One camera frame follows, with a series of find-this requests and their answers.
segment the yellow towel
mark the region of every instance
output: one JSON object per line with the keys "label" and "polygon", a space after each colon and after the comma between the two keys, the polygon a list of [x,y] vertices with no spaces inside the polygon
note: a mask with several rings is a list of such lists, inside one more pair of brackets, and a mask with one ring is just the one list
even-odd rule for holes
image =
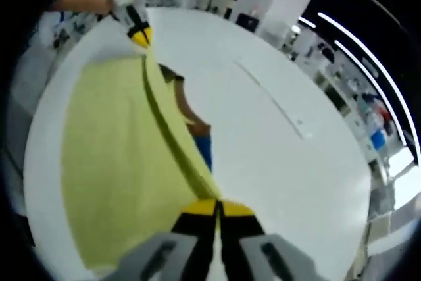
{"label": "yellow towel", "polygon": [[71,97],[62,193],[86,268],[115,267],[216,184],[152,52],[87,65]]}

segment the white glove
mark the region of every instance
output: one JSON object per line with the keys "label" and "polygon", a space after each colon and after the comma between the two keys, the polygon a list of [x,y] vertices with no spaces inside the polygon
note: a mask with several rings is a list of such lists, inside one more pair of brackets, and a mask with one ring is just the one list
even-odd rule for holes
{"label": "white glove", "polygon": [[113,0],[112,16],[123,25],[128,37],[142,47],[151,44],[152,29],[148,22],[146,0]]}

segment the round white table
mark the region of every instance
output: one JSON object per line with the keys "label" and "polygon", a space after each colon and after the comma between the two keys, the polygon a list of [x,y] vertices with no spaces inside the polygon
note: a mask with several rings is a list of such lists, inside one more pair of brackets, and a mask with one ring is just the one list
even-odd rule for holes
{"label": "round white table", "polygon": [[[189,104],[212,124],[214,177],[226,199],[252,208],[268,233],[343,280],[368,214],[370,170],[329,99],[297,65],[217,16],[149,9],[159,63],[186,77]],[[82,67],[134,47],[110,18],[68,54],[47,86],[26,146],[24,191],[36,253],[57,280],[89,280],[61,195],[66,108]]]}

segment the black ceiling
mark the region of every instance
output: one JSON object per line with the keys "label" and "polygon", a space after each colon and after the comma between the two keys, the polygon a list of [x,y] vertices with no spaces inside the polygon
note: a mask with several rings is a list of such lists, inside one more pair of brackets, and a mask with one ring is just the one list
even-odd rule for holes
{"label": "black ceiling", "polygon": [[[317,12],[327,14],[354,33],[385,65],[407,100],[411,112],[421,122],[420,101],[416,100],[421,84],[421,0],[376,1],[399,23],[372,0],[312,0],[303,16],[317,25],[317,32],[327,41],[338,39],[357,57],[362,57],[362,50],[318,17]],[[379,83],[390,96],[398,116],[404,118],[403,109],[385,78],[379,78]],[[403,126],[409,130],[408,122],[404,121]]]}

